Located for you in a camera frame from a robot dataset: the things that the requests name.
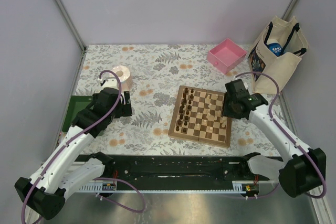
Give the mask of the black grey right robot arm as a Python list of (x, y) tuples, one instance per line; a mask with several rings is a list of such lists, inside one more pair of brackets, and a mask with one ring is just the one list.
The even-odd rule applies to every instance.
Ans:
[(257, 153), (249, 154), (247, 162), (239, 166), (240, 176), (246, 180), (256, 175), (272, 179), (292, 198), (321, 186), (319, 197), (322, 198), (327, 189), (324, 151), (312, 149), (292, 133), (272, 114), (271, 106), (261, 94), (249, 93), (242, 79), (231, 81), (225, 87), (222, 116), (247, 119), (262, 131), (282, 158), (278, 161)]

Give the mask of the wooden chess board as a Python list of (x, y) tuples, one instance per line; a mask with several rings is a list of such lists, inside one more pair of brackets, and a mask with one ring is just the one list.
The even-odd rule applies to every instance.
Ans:
[(180, 86), (171, 119), (169, 136), (186, 141), (228, 148), (232, 120), (221, 127), (223, 92)]

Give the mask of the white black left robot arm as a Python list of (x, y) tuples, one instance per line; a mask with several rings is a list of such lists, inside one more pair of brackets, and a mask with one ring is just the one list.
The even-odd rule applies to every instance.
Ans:
[(114, 173), (111, 158), (98, 152), (78, 170), (66, 171), (85, 147), (103, 132), (113, 119), (132, 115), (130, 92), (103, 88), (74, 117), (65, 138), (30, 177), (20, 177), (14, 187), (23, 202), (41, 218), (50, 220), (63, 208), (66, 200), (81, 186), (95, 179), (109, 179)]

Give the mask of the peach toilet paper roll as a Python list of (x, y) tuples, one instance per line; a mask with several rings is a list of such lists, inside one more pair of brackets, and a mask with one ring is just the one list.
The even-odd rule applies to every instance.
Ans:
[(112, 68), (112, 72), (114, 72), (120, 79), (122, 84), (123, 91), (130, 91), (133, 86), (133, 79), (131, 71), (126, 66), (115, 66)]

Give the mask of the white chess king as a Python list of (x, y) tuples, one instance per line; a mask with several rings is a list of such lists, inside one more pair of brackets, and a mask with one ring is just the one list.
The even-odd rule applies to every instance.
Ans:
[(223, 117), (223, 118), (221, 118), (221, 127), (225, 127), (226, 126), (226, 124), (227, 124), (227, 117)]

